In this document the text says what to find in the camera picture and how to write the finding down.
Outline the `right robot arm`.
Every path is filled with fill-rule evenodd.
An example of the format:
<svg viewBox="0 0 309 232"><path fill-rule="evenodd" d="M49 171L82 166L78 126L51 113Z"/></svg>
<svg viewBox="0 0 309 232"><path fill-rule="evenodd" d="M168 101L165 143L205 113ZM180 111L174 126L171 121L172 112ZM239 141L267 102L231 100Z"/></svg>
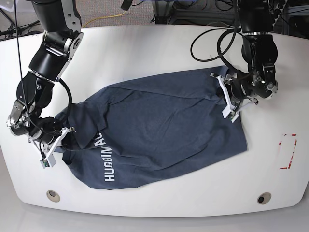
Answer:
<svg viewBox="0 0 309 232"><path fill-rule="evenodd" d="M73 131L63 126L72 109L72 95L61 76L83 38L82 20L74 0L34 0L32 6L44 29L43 39L29 71L21 76L6 123L13 135L28 137L40 153L43 167L52 167L56 162L55 149ZM51 102L56 82L67 92L68 107L59 118L42 118L42 110Z"/></svg>

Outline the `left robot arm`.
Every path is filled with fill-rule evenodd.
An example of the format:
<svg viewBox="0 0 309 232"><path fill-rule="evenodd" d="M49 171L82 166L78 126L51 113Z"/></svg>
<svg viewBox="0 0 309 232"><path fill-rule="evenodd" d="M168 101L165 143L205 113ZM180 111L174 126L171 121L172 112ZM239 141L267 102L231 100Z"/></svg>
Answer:
<svg viewBox="0 0 309 232"><path fill-rule="evenodd" d="M275 63L278 49L273 41L272 17L267 0L234 0L235 23L232 29L224 29L219 37L217 56L210 59L192 58L199 62L211 62L220 59L231 71L226 76L211 74L219 82L219 92L223 94L227 106L222 114L224 118L236 119L247 105L258 104L258 97L267 99L278 91L275 77ZM243 72L234 67L224 55L233 44L236 35L243 40L241 54L248 65Z"/></svg>

